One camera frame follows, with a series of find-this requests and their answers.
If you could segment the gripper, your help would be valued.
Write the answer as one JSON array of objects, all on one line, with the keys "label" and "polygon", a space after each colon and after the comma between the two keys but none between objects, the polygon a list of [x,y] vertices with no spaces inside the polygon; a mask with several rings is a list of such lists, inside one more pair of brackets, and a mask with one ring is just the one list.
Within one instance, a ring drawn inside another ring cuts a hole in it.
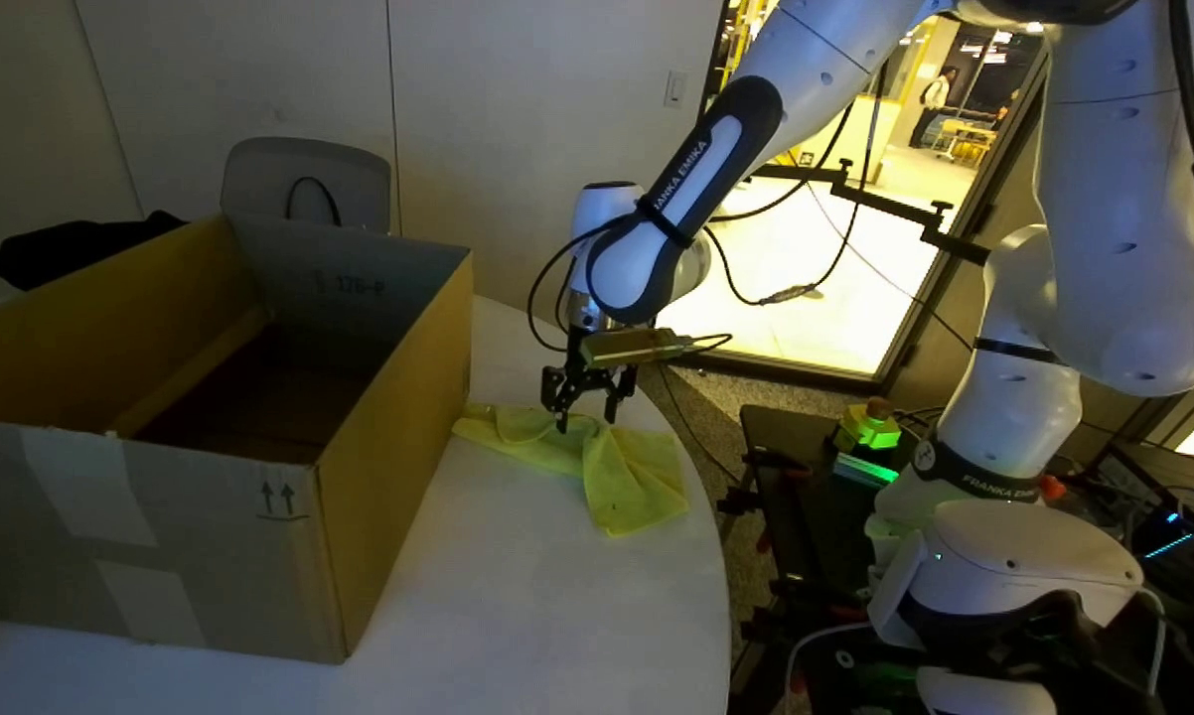
[{"label": "gripper", "polygon": [[556,433],[568,433],[570,411],[587,392],[587,372],[610,371],[603,418],[617,421],[626,397],[638,390],[638,365],[628,365],[638,349],[634,332],[570,332],[568,366],[543,366],[541,403],[555,421]]}]

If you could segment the yellow cloth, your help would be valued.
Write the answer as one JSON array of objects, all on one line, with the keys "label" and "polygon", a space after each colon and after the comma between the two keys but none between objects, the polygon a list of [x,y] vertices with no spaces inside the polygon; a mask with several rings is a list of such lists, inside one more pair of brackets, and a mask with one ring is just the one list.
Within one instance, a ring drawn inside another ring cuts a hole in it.
[{"label": "yellow cloth", "polygon": [[689,512],[673,436],[573,415],[565,429],[542,408],[467,403],[453,434],[581,485],[593,525],[629,537]]}]

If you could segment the glass door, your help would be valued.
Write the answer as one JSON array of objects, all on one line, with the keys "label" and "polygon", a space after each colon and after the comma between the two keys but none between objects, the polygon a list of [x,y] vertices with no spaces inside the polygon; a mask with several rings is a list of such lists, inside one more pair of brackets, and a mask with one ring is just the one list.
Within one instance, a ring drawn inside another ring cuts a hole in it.
[{"label": "glass door", "polygon": [[[842,169],[848,185],[929,210],[950,201],[943,230],[975,208],[1010,144],[1018,107],[1044,42],[1024,29],[975,26],[930,17],[884,42],[855,99],[820,131],[765,166]],[[921,91],[942,67],[958,67],[950,98],[919,149],[909,137]],[[987,123],[997,137],[978,169],[938,158],[942,122]],[[675,300],[661,323],[685,335],[730,335],[719,355],[741,366],[773,366],[810,378],[886,378],[916,323],[938,339],[946,329],[925,304],[943,259],[921,241],[921,226],[829,193],[825,183],[747,177],[710,224],[719,240],[704,282]]]}]

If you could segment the emergency stop button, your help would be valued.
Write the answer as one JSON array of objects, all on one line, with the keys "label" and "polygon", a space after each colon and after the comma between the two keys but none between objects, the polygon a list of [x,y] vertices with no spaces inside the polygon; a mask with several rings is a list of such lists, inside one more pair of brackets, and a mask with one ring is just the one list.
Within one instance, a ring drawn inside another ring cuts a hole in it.
[{"label": "emergency stop button", "polygon": [[896,449],[901,440],[901,426],[896,421],[896,407],[886,397],[866,399],[847,403],[841,413],[831,444],[842,454],[861,451],[884,452]]}]

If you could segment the open cardboard box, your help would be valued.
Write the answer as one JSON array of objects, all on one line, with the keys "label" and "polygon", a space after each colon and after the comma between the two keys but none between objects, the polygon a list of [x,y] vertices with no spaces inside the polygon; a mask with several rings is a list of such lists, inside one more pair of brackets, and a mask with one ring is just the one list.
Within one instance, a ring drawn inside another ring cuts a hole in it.
[{"label": "open cardboard box", "polygon": [[0,303],[0,621],[346,661],[470,322],[470,249],[257,215]]}]

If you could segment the person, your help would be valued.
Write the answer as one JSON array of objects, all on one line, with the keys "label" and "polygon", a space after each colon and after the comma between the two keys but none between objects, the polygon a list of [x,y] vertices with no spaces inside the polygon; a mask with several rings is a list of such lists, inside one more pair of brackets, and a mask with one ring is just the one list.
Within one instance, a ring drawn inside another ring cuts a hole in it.
[{"label": "person", "polygon": [[934,78],[925,86],[925,90],[921,91],[921,116],[909,137],[910,148],[919,149],[924,144],[925,134],[929,127],[933,127],[934,119],[941,115],[941,110],[946,107],[946,103],[950,98],[950,87],[959,78],[959,73],[958,67],[942,67],[937,78]]}]

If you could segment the yellow cart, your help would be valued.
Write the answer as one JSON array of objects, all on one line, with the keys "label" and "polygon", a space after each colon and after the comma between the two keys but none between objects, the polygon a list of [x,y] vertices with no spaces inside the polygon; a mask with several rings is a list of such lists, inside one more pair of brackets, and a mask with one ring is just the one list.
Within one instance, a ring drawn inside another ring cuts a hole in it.
[{"label": "yellow cart", "polygon": [[997,132],[987,123],[952,117],[942,122],[934,149],[941,159],[978,169],[996,137]]}]

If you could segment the black bag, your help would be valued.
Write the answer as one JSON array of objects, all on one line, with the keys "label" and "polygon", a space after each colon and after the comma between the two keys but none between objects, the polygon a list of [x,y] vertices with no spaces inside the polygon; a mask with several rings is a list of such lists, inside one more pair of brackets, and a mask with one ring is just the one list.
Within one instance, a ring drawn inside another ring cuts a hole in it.
[{"label": "black bag", "polygon": [[31,291],[187,224],[156,210],[142,220],[74,220],[21,232],[0,244],[0,279]]}]

